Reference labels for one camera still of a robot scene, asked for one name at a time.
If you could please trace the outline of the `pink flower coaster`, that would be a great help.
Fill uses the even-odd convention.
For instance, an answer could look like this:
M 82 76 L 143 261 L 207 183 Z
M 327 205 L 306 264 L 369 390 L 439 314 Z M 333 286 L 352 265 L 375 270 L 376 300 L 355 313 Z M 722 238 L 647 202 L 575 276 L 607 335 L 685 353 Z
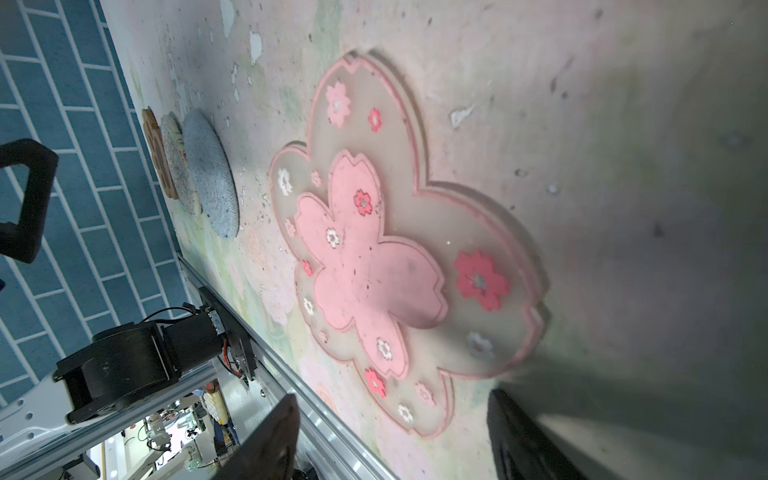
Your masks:
M 382 58 L 327 70 L 306 141 L 275 155 L 269 182 L 313 338 L 405 432 L 440 435 L 456 378 L 503 374 L 540 341 L 545 282 L 521 229 L 429 180 L 416 104 Z

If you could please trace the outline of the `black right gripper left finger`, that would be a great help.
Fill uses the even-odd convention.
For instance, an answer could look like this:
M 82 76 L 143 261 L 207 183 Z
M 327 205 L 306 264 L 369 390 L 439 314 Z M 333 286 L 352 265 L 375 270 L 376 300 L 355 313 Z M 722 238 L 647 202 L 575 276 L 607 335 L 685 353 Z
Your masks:
M 214 480 L 291 479 L 300 429 L 296 396 L 285 395 Z

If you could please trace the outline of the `paw print coaster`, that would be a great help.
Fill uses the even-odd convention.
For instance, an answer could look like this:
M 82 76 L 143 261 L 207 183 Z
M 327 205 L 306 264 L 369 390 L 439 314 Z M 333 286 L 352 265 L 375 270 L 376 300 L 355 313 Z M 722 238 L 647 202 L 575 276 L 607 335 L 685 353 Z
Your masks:
M 165 156 L 160 125 L 150 108 L 143 109 L 141 115 L 142 130 L 149 146 L 151 160 L 156 170 L 161 189 L 167 198 L 178 200 L 179 196 Z

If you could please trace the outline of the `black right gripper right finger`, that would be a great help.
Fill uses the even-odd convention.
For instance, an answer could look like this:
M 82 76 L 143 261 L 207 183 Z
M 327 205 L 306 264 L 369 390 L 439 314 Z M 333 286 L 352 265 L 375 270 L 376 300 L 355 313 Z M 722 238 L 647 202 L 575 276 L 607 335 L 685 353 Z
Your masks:
M 487 427 L 499 479 L 586 479 L 502 389 L 489 393 Z

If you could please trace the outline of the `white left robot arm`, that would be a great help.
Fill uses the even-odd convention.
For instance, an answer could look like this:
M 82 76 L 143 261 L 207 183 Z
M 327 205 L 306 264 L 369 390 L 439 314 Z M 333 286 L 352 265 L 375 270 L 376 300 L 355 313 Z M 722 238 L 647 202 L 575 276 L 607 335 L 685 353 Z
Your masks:
M 32 139 L 1 147 L 4 168 L 23 165 L 27 182 L 17 222 L 1 226 L 2 255 L 32 263 L 42 243 L 58 156 Z M 204 303 L 177 320 L 148 318 L 96 334 L 92 343 L 60 360 L 52 375 L 71 406 L 71 425 L 123 410 L 176 383 L 202 365 L 229 354 L 240 358 L 248 378 L 256 369 L 252 338 L 206 287 Z

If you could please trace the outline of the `grey blue woven coaster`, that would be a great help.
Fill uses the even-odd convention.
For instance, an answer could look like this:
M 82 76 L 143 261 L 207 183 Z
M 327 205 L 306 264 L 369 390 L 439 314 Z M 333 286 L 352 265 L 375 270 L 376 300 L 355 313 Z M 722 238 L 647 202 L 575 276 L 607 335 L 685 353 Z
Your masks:
M 238 195 L 217 132 L 205 113 L 194 109 L 184 118 L 182 134 L 202 212 L 219 237 L 235 238 L 240 227 Z

